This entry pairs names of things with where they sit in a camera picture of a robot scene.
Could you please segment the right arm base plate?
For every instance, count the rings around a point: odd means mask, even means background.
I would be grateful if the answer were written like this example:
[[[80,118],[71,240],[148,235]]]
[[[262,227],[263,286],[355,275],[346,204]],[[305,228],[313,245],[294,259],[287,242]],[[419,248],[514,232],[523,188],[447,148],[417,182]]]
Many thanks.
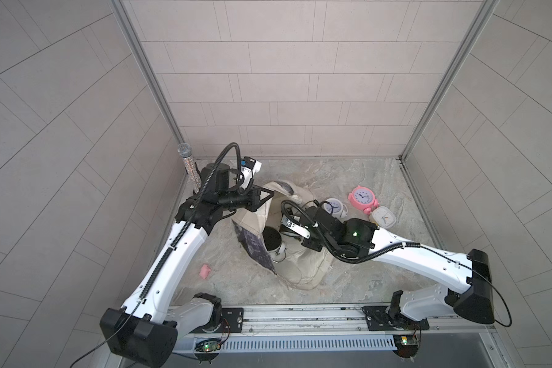
[[[410,320],[398,313],[392,317],[387,311],[388,306],[363,306],[361,311],[366,319],[368,331],[427,331],[427,319]]]

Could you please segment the white twin-bell alarm clock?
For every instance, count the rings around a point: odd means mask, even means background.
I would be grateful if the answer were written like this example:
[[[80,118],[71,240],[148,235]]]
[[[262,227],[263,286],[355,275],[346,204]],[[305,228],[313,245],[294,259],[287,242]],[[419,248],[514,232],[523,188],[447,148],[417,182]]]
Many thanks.
[[[347,206],[340,199],[329,198],[322,202],[321,207],[335,219],[345,219],[348,214]]]

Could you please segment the small white alarm clock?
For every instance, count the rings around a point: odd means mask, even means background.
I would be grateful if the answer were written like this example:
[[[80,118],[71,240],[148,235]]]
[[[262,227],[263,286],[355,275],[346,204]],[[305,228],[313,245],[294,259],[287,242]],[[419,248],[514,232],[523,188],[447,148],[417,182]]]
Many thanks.
[[[383,205],[380,205],[372,211],[370,214],[370,220],[384,229],[392,228],[397,223],[397,217],[389,208]]]

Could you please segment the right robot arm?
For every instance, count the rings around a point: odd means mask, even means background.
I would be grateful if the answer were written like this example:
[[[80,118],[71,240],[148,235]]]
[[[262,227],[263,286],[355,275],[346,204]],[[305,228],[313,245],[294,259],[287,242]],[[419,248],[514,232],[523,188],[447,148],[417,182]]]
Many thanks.
[[[326,249],[343,263],[378,261],[433,280],[436,284],[430,288],[393,294],[386,313],[390,323],[398,328],[451,314],[477,324],[496,322],[495,289],[489,257],[484,251],[473,249],[465,254],[433,248],[363,219],[341,222],[315,206],[285,210],[282,222],[301,238],[304,247]]]

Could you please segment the beige canvas tote bag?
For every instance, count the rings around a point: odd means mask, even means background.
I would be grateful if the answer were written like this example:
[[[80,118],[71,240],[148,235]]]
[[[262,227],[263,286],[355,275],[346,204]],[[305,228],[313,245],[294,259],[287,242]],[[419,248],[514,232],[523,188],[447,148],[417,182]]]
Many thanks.
[[[299,237],[286,236],[280,232],[282,222],[281,203],[285,199],[306,205],[316,199],[311,190],[287,180],[268,182],[265,188],[274,190],[274,198],[268,212],[250,212],[240,209],[233,216],[232,223],[239,243],[248,256],[268,269],[290,288],[312,290],[323,280],[331,266],[333,256],[325,250],[314,251],[301,245]],[[286,258],[274,263],[266,248],[262,233],[265,227],[276,228],[286,245]]]

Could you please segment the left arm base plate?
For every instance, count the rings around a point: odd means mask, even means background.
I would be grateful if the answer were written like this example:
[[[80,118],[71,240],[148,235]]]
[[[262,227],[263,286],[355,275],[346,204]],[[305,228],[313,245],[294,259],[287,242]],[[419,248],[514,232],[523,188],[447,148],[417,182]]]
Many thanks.
[[[244,308],[222,308],[221,317],[219,318],[219,323],[216,326],[198,327],[192,330],[191,334],[226,334],[227,330],[230,330],[231,333],[241,333],[244,314]]]

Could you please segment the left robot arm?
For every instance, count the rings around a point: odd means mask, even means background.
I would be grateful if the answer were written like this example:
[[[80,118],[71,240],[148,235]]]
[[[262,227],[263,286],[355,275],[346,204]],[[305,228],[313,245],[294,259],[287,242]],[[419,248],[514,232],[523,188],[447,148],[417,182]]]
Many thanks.
[[[238,209],[255,212],[274,196],[273,191],[254,184],[262,164],[244,157],[241,168],[220,164],[213,172],[207,165],[202,178],[205,192],[198,191],[183,202],[170,236],[144,280],[119,309],[109,308],[100,321],[105,343],[112,354],[148,367],[161,367],[177,340],[202,328],[223,330],[219,297],[199,293],[169,315],[170,303],[188,265],[207,240],[217,222]]]

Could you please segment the pink alarm clock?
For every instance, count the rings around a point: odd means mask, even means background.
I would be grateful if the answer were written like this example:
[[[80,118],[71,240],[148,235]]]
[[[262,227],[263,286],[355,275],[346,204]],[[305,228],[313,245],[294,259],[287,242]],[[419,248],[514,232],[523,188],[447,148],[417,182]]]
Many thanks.
[[[357,186],[348,195],[351,205],[369,216],[372,211],[380,207],[374,192],[364,186]]]

